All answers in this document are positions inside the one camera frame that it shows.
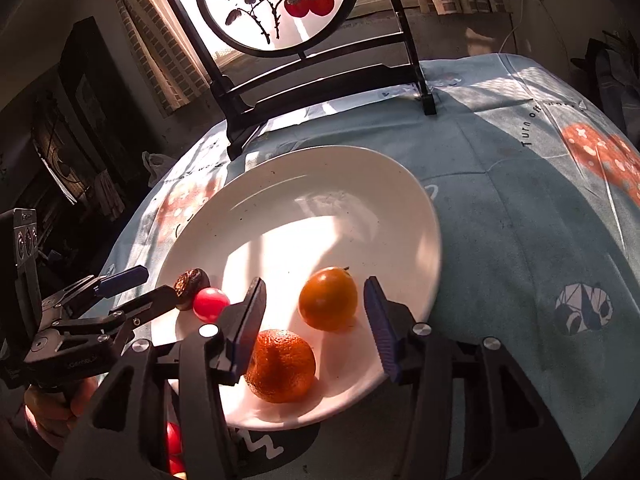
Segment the person's left hand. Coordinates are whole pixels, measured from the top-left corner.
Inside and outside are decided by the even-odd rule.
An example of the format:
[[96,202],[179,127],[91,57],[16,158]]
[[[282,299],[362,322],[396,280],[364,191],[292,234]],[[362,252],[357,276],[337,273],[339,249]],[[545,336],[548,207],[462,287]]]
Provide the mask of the person's left hand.
[[61,451],[98,388],[95,377],[78,382],[69,401],[30,386],[24,393],[25,416],[44,442]]

